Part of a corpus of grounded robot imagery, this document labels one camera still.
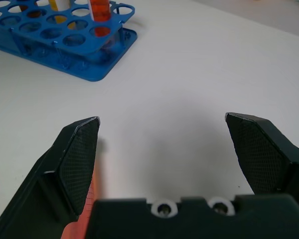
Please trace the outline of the yellow liquid test tube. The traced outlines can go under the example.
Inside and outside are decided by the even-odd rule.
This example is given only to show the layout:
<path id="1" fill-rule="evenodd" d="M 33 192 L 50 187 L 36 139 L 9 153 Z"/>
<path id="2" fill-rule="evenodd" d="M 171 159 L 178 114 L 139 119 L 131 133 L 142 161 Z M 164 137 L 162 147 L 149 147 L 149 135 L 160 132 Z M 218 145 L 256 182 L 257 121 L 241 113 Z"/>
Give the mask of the yellow liquid test tube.
<path id="1" fill-rule="evenodd" d="M 48 0 L 50 7 L 53 11 L 65 11 L 68 10 L 70 5 L 70 0 Z M 65 16 L 55 15 L 52 17 L 55 23 L 60 24 L 66 21 Z"/>

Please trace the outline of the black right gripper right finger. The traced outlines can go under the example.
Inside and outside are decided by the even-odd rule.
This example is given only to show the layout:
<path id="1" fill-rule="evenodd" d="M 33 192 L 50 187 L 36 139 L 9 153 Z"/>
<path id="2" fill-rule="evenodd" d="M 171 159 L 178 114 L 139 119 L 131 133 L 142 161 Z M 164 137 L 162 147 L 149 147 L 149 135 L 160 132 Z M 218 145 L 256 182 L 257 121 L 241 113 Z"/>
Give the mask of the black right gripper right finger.
<path id="1" fill-rule="evenodd" d="M 267 119 L 229 112 L 225 122 L 253 192 L 289 194 L 299 204 L 299 148 Z"/>

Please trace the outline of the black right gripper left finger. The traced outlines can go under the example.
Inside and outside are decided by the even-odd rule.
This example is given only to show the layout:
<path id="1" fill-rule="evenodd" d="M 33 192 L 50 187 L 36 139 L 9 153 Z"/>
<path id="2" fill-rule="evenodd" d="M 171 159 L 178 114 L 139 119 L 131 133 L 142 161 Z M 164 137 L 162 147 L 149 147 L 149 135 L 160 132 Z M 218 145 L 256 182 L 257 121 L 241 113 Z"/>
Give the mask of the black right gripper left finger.
<path id="1" fill-rule="evenodd" d="M 82 214 L 94 171 L 99 117 L 65 126 L 0 216 L 0 239 L 61 239 Z"/>

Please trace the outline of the orange liquid test tube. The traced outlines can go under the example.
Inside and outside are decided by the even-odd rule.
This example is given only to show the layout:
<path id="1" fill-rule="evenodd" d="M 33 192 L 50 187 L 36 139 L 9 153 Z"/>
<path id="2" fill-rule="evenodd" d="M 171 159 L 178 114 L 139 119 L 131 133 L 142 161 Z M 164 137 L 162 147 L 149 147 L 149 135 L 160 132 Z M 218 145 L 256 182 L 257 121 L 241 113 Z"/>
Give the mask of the orange liquid test tube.
<path id="1" fill-rule="evenodd" d="M 87 226 L 92 213 L 94 202 L 101 196 L 101 173 L 100 162 L 95 161 L 92 181 L 86 197 L 85 205 L 82 214 L 78 221 L 68 224 L 62 234 L 61 239 L 85 239 Z"/>
<path id="2" fill-rule="evenodd" d="M 95 22 L 105 22 L 111 19 L 109 0 L 88 0 L 91 19 Z M 94 29 L 96 37 L 104 37 L 110 33 L 110 29 L 99 26 Z"/>

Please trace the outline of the blue plastic test tube rack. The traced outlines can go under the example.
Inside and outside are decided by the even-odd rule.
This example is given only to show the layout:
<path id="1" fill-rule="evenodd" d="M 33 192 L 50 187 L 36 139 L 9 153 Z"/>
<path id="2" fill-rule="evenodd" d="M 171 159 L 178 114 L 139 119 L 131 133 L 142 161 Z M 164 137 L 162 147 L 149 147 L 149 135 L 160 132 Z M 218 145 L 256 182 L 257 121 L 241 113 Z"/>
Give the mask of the blue plastic test tube rack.
<path id="1" fill-rule="evenodd" d="M 21 12 L 21 4 L 28 9 Z M 87 81 L 103 79 L 137 39 L 135 31 L 124 28 L 135 8 L 111 1 L 111 19 L 95 22 L 87 0 L 70 0 L 70 5 L 53 11 L 48 0 L 0 0 L 0 50 Z M 37 9 L 40 17 L 27 16 Z M 66 21 L 55 23 L 55 15 Z M 99 26 L 111 32 L 96 37 Z"/>

